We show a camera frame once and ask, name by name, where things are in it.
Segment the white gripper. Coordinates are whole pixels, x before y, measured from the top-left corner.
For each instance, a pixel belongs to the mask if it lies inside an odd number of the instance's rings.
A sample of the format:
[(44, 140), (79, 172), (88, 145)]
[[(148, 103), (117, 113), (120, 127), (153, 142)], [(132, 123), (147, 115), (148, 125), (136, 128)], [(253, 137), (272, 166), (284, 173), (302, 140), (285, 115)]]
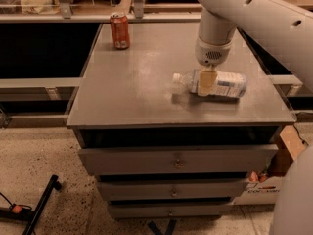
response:
[(217, 71), (213, 66), (217, 66), (226, 61), (232, 42), (222, 45), (210, 44), (200, 38), (196, 41), (195, 54), (198, 62), (203, 66), (210, 66), (199, 71), (198, 95), (206, 97), (212, 90), (217, 78)]

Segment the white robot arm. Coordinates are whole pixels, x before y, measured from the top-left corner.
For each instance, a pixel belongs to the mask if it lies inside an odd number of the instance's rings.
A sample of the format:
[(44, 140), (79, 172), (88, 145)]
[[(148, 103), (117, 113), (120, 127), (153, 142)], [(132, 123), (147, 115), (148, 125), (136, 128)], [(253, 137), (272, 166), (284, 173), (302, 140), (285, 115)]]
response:
[[(198, 0), (202, 5), (196, 57), (226, 61), (241, 28), (308, 89), (313, 90), (313, 13), (282, 0)], [(277, 198), (270, 235), (313, 235), (313, 147), (290, 166)]]

